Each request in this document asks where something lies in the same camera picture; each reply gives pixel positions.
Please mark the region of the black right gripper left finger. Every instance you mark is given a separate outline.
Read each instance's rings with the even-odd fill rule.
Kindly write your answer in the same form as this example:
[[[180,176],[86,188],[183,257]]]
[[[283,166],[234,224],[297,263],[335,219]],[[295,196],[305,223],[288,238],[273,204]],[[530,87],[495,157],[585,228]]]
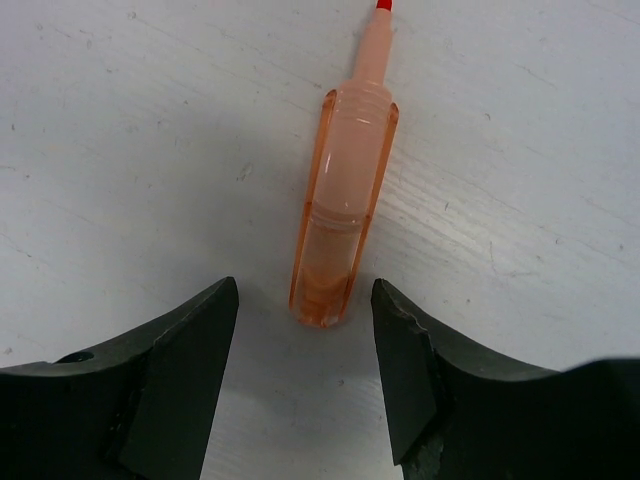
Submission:
[[[234,334],[227,277],[55,362],[1,372],[5,479],[197,479]]]

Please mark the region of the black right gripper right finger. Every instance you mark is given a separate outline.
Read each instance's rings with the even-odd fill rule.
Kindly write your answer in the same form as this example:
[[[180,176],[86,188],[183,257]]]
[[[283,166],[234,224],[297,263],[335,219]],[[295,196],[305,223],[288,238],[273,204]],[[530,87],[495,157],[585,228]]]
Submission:
[[[371,293],[394,463],[407,479],[635,479],[639,363],[557,372],[494,351],[386,280]]]

